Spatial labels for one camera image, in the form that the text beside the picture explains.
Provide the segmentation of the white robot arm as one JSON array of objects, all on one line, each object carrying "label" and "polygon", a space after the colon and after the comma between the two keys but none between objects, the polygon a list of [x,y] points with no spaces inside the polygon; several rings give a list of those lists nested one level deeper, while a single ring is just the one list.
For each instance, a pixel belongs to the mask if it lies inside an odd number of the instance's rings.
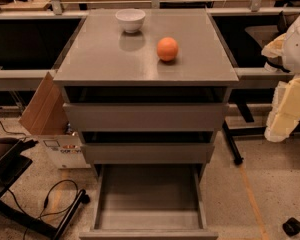
[{"label": "white robot arm", "polygon": [[280,57],[283,68],[294,74],[288,83],[275,88],[265,138],[281,142],[288,138],[300,122],[300,15],[288,30],[268,43],[261,52],[268,58]]}]

